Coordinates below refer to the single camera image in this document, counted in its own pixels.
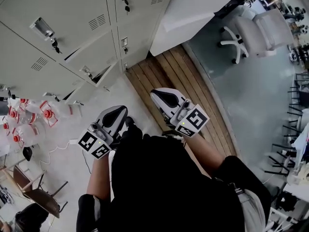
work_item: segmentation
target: gray floor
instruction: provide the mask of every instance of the gray floor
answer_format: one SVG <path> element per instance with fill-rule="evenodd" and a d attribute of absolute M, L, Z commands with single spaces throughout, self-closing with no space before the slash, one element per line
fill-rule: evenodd
<path fill-rule="evenodd" d="M 262 169 L 268 167 L 263 161 L 275 150 L 272 143 L 283 142 L 282 125 L 288 119 L 286 112 L 291 102 L 287 91 L 295 71 L 301 69 L 289 61 L 286 46 L 278 49 L 275 56 L 246 58 L 239 65 L 232 64 L 234 47 L 217 47 L 220 40 L 229 37 L 219 33 L 222 26 L 221 20 L 211 21 L 189 45 L 224 105 L 244 161 L 265 181 L 271 175 L 263 173 Z"/>

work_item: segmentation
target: white office chair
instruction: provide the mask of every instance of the white office chair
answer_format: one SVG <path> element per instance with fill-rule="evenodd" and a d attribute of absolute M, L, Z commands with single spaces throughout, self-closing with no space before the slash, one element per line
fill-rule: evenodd
<path fill-rule="evenodd" d="M 233 40 L 218 43 L 219 47 L 227 44 L 236 47 L 237 57 L 232 60 L 234 64 L 239 64 L 241 52 L 244 58 L 273 56 L 278 47 L 294 42 L 289 25 L 278 9 L 256 14 L 253 20 L 237 16 L 234 22 L 240 36 L 234 34 L 228 27 L 224 27 L 220 32 L 227 31 Z"/>

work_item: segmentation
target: foot-mounted device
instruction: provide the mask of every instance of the foot-mounted device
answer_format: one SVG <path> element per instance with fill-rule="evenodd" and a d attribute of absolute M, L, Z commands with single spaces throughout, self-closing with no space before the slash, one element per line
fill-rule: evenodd
<path fill-rule="evenodd" d="M 209 120 L 200 105 L 194 105 L 176 89 L 156 88 L 151 91 L 150 96 L 167 126 L 183 135 L 194 136 Z"/>
<path fill-rule="evenodd" d="M 78 146 L 95 159 L 100 159 L 120 144 L 119 131 L 127 117 L 127 107 L 113 106 L 104 110 L 78 139 Z"/>

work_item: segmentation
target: wooden floor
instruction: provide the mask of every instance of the wooden floor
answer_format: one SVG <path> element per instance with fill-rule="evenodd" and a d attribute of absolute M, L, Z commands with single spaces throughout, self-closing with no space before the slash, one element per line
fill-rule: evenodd
<path fill-rule="evenodd" d="M 209 89 L 182 46 L 143 60 L 128 69 L 126 75 L 163 131 L 169 129 L 152 102 L 150 91 L 159 87 L 175 88 L 194 104 L 204 108 L 210 117 L 201 131 L 204 138 L 223 155 L 237 155 Z"/>

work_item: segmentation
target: black cable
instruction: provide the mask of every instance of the black cable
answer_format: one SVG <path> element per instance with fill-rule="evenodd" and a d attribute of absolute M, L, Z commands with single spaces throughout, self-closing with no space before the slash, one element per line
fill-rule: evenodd
<path fill-rule="evenodd" d="M 89 168 L 88 163 L 87 163 L 87 161 L 86 161 L 86 157 L 85 157 L 85 155 L 84 155 L 84 151 L 83 151 L 83 150 L 82 150 L 82 153 L 83 153 L 83 157 L 84 157 L 85 163 L 86 163 L 86 165 L 87 165 L 87 168 L 88 168 L 88 170 L 89 170 L 89 173 L 91 174 L 90 168 Z"/>

